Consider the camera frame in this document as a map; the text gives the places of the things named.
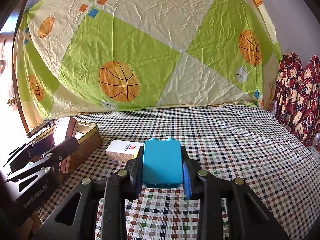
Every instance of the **green and white quilt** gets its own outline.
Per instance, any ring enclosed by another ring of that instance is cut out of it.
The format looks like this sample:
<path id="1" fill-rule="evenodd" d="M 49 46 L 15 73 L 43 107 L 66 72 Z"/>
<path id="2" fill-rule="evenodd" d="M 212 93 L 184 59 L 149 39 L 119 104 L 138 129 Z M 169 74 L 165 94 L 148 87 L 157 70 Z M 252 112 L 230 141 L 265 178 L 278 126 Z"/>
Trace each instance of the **green and white quilt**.
<path id="1" fill-rule="evenodd" d="M 41 0 L 15 43 L 23 110 L 267 108 L 281 53 L 266 15 L 260 0 Z"/>

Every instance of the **metal screw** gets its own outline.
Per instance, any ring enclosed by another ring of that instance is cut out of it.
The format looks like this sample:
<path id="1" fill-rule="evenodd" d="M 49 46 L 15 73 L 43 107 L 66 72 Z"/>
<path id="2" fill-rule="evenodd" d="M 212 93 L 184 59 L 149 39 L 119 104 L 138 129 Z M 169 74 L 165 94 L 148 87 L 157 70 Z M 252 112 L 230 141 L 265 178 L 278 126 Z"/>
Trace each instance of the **metal screw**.
<path id="1" fill-rule="evenodd" d="M 208 175 L 208 172 L 205 171 L 205 170 L 199 170 L 199 171 L 198 171 L 198 174 L 199 174 L 201 177 L 205 177 L 205 176 Z"/>
<path id="2" fill-rule="evenodd" d="M 89 179 L 89 178 L 84 178 L 84 179 L 81 181 L 81 183 L 82 183 L 83 185 L 88 185 L 90 182 L 91 182 L 91 179 Z"/>
<path id="3" fill-rule="evenodd" d="M 244 180 L 241 179 L 241 178 L 235 178 L 235 183 L 236 183 L 237 185 L 242 185 L 242 184 L 244 184 Z"/>
<path id="4" fill-rule="evenodd" d="M 127 175 L 128 174 L 128 172 L 126 171 L 126 170 L 119 170 L 118 171 L 118 175 L 119 176 L 125 176 L 125 175 Z"/>

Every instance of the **wooden door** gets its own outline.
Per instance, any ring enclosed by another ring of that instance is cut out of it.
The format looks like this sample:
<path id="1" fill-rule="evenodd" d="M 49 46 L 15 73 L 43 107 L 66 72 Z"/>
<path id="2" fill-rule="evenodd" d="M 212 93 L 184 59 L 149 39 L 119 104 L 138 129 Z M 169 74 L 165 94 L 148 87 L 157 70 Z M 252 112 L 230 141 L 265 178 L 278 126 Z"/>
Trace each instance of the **wooden door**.
<path id="1" fill-rule="evenodd" d="M 27 0 L 21 0 L 0 31 L 0 163 L 7 153 L 24 143 L 29 131 L 18 94 L 13 41 Z"/>

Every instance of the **bed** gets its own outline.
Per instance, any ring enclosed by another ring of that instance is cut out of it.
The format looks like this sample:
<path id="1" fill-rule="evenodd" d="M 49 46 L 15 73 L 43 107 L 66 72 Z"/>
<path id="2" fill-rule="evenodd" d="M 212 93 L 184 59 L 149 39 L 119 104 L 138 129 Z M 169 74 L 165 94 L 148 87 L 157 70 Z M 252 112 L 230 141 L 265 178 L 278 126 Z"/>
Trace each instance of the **bed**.
<path id="1" fill-rule="evenodd" d="M 97 123 L 103 144 L 40 208 L 42 220 L 83 178 L 103 179 L 124 168 L 125 163 L 107 160 L 105 149 L 113 139 L 143 142 L 151 137 L 180 140 L 191 158 L 219 178 L 242 177 L 291 239 L 302 239 L 319 216 L 319 162 L 266 111 L 229 105 L 84 114 L 76 119 Z M 198 207 L 198 201 L 184 199 L 182 187 L 143 188 L 139 200 L 126 203 L 128 239 L 196 239 Z M 225 206 L 223 212 L 228 236 Z"/>

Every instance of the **wrinkled fabric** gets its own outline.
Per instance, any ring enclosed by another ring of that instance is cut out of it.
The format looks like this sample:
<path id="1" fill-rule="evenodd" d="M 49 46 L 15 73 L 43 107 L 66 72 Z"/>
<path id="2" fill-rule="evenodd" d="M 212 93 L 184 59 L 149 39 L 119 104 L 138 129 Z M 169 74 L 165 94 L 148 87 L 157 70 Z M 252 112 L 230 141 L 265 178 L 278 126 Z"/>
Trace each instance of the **wrinkled fabric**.
<path id="1" fill-rule="evenodd" d="M 262 0 L 41 0 L 15 45 L 30 126 L 169 106 L 267 110 L 281 55 Z"/>
<path id="2" fill-rule="evenodd" d="M 298 55 L 284 55 L 269 111 L 290 133 L 308 147 L 319 131 L 319 58 L 302 68 Z"/>

